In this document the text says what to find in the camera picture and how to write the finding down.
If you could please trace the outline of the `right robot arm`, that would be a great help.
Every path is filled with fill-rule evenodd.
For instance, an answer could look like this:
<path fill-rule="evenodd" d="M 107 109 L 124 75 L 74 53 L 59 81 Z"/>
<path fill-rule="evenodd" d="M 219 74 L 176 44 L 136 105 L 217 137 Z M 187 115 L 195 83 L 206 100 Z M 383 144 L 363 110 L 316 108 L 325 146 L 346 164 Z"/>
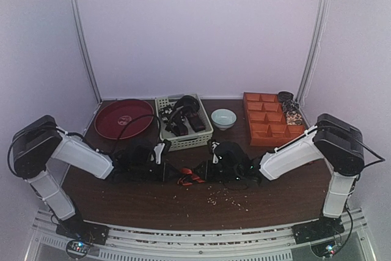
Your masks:
<path fill-rule="evenodd" d="M 250 158 L 236 142 L 212 139 L 208 143 L 212 158 L 200 163 L 194 172 L 207 182 L 259 184 L 312 161 L 327 161 L 333 173 L 321 216 L 313 224 L 313 232 L 324 238 L 340 225 L 346 201 L 364 169 L 363 143 L 357 127 L 324 113 L 296 139 L 256 158 Z"/>

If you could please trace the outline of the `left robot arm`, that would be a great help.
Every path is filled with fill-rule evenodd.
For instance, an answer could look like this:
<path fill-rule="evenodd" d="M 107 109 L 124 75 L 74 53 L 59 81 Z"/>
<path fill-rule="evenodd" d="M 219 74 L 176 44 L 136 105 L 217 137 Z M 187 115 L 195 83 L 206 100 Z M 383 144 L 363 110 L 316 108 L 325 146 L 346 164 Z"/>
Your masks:
<path fill-rule="evenodd" d="M 171 143 L 133 139 L 125 149 L 110 151 L 94 147 L 83 135 L 67 132 L 55 119 L 45 115 L 13 135 L 7 152 L 10 172 L 27 182 L 52 211 L 59 225 L 75 239 L 88 233 L 74 201 L 62 189 L 53 166 L 75 167 L 111 183 L 138 181 L 166 182 L 179 171 L 165 162 Z"/>

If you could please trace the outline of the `red navy striped tie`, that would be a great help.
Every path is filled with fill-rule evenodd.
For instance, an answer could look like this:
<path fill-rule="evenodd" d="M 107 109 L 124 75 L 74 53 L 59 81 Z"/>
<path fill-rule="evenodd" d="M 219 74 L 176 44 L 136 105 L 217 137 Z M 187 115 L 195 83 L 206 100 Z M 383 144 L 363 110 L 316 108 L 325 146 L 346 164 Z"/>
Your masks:
<path fill-rule="evenodd" d="M 177 185 L 180 186 L 190 186 L 195 183 L 205 183 L 198 174 L 196 174 L 192 169 L 183 167 L 180 169 L 180 177 L 177 181 Z"/>

